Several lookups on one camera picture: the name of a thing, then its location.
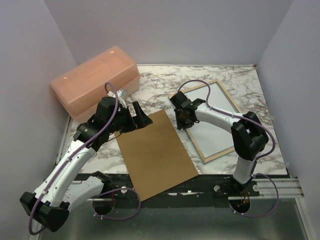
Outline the brown cardboard backing board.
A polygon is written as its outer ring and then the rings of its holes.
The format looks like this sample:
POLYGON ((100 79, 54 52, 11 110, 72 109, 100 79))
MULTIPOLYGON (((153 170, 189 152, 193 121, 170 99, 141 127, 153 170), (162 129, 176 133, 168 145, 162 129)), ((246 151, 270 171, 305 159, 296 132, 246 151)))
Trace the brown cardboard backing board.
POLYGON ((116 140, 134 189, 142 201, 199 173, 164 110, 149 115, 153 123, 116 140))

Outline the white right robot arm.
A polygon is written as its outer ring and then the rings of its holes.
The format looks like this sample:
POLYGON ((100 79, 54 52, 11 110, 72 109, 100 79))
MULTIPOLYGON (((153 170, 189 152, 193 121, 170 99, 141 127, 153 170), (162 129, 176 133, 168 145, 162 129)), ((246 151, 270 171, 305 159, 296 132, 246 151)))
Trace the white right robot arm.
POLYGON ((197 98, 192 101, 182 91, 178 91, 169 100, 174 107, 178 130, 186 130, 195 123, 204 122, 231 134, 238 158, 230 191, 236 196, 247 192, 255 161, 269 141, 257 115, 251 111, 242 115, 209 106, 201 107, 206 103, 205 100, 197 98))

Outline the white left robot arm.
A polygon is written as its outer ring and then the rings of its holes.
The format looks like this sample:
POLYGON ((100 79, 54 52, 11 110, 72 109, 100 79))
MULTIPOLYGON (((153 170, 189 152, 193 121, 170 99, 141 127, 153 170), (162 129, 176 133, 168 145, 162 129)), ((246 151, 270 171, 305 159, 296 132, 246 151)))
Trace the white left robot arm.
POLYGON ((79 192, 75 192, 70 185, 111 134, 129 133, 153 123, 137 101, 132 105, 135 116, 131 116, 128 107, 118 97, 105 96, 101 99, 95 114, 77 127, 66 154, 47 179, 36 190, 26 191, 20 197, 19 201, 30 221, 35 220, 43 228, 56 232, 77 203, 96 195, 104 198, 110 194, 110 181, 101 172, 92 174, 79 192))

